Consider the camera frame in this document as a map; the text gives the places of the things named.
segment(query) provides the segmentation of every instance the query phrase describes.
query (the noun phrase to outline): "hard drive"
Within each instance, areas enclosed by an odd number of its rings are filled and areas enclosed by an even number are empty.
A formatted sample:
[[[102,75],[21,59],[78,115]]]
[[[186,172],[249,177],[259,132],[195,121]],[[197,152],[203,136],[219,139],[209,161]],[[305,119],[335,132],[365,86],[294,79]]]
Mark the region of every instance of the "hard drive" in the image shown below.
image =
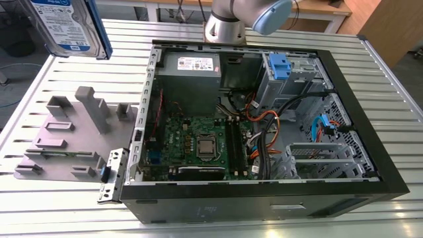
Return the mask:
[[[95,0],[19,0],[55,56],[109,60],[113,46]]]

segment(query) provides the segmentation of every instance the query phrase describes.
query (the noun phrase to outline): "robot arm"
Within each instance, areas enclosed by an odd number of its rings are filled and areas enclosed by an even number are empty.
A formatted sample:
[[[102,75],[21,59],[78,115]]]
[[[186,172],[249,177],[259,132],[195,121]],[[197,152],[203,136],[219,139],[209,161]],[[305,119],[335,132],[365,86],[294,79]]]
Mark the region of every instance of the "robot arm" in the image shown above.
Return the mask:
[[[263,35],[274,33],[291,13],[291,0],[214,0],[206,24],[210,42],[242,44],[246,25]]]

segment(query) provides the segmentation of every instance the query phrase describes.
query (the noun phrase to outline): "blue drive bay latch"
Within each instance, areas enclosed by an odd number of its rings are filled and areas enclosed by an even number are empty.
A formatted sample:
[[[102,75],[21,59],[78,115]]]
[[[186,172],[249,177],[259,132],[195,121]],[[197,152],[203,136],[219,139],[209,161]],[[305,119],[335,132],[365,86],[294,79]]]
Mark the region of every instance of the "blue drive bay latch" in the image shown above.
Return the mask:
[[[286,54],[270,54],[270,64],[275,72],[275,80],[287,80],[291,74],[291,62]]]

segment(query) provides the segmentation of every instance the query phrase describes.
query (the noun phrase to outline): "green circuit board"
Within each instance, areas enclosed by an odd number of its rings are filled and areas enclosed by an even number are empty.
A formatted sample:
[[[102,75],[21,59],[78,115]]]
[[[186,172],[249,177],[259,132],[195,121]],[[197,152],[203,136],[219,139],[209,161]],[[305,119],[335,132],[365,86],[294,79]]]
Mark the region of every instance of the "green circuit board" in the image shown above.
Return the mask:
[[[247,175],[230,173],[230,161],[226,142],[226,120],[214,118],[179,118],[173,117],[166,122],[165,148],[162,150],[161,164],[170,166],[211,166],[226,168],[226,180],[253,179]],[[251,130],[251,122],[242,121],[239,128],[245,135]],[[201,141],[213,141],[210,157],[199,156]],[[243,151],[246,164],[247,152]],[[167,176],[157,176],[158,180],[167,180]]]

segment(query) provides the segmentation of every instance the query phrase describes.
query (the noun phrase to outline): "ram slot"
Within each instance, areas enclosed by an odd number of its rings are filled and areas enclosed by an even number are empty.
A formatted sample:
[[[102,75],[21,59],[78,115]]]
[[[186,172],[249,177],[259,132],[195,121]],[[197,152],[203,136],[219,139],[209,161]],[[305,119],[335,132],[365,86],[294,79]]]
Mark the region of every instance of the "ram slot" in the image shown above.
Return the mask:
[[[227,149],[227,157],[230,161],[230,172],[235,174],[237,169],[237,153],[235,153],[235,143],[233,137],[233,122],[230,120],[226,121],[225,124],[225,136],[226,136],[226,149]]]
[[[243,175],[246,171],[246,158],[243,154],[243,135],[241,133],[239,122],[233,122],[233,143],[235,150],[235,167],[238,175]]]

